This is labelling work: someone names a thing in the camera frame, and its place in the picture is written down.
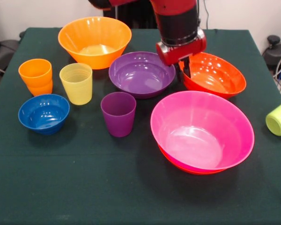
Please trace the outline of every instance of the white wall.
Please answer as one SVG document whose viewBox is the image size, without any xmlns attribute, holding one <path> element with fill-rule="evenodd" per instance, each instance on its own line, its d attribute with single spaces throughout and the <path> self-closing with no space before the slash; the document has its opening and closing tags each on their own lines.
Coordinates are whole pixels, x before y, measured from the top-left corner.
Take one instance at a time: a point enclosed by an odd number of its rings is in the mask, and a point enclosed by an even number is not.
<svg viewBox="0 0 281 225">
<path fill-rule="evenodd" d="M 281 37 L 281 0 L 206 0 L 209 29 L 246 29 L 261 52 L 268 46 L 267 36 Z M 200 0 L 201 27 L 207 14 Z"/>
<path fill-rule="evenodd" d="M 28 27 L 62 27 L 97 15 L 102 11 L 88 0 L 0 0 L 0 40 L 19 39 Z"/>
<path fill-rule="evenodd" d="M 266 37 L 281 37 L 281 0 L 206 0 L 210 29 L 248 29 L 260 51 Z M 85 16 L 102 15 L 87 0 L 0 0 L 0 39 L 18 39 L 28 27 L 62 27 Z M 200 0 L 201 26 L 206 12 Z"/>
</svg>

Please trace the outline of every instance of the purple bowl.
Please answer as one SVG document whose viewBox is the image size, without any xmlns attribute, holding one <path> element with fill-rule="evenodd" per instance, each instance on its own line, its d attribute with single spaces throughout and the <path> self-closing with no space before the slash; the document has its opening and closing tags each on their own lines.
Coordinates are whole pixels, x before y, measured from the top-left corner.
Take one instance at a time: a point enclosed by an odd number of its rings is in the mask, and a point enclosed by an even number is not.
<svg viewBox="0 0 281 225">
<path fill-rule="evenodd" d="M 111 82 L 135 98 L 152 98 L 175 78 L 174 66 L 166 66 L 156 53 L 132 52 L 117 58 L 109 68 Z"/>
</svg>

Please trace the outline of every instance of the lime green cup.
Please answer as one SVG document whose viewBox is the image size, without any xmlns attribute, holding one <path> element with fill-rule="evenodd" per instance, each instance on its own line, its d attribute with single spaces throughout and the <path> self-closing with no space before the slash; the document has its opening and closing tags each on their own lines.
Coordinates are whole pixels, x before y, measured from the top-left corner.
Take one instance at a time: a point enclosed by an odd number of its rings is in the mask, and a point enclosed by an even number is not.
<svg viewBox="0 0 281 225">
<path fill-rule="evenodd" d="M 277 136 L 281 136 L 281 105 L 266 116 L 267 128 Z"/>
</svg>

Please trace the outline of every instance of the blue bowl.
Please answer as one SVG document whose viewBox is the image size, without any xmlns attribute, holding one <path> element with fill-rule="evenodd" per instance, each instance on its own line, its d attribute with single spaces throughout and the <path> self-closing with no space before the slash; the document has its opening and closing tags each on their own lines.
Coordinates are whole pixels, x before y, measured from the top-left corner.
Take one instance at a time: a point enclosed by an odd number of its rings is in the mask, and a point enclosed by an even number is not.
<svg viewBox="0 0 281 225">
<path fill-rule="evenodd" d="M 60 95 L 39 95 L 26 101 L 18 117 L 23 126 L 42 135 L 52 135 L 63 126 L 70 112 L 69 102 Z"/>
</svg>

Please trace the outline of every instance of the purple cup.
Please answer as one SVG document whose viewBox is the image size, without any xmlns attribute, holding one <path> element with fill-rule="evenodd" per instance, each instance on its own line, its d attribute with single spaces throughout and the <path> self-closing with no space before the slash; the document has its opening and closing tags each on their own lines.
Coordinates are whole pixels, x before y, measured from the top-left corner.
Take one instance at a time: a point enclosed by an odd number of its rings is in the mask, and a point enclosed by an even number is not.
<svg viewBox="0 0 281 225">
<path fill-rule="evenodd" d="M 114 137 L 125 137 L 132 131 L 136 109 L 135 98 L 125 92 L 106 95 L 101 110 L 108 132 Z"/>
</svg>

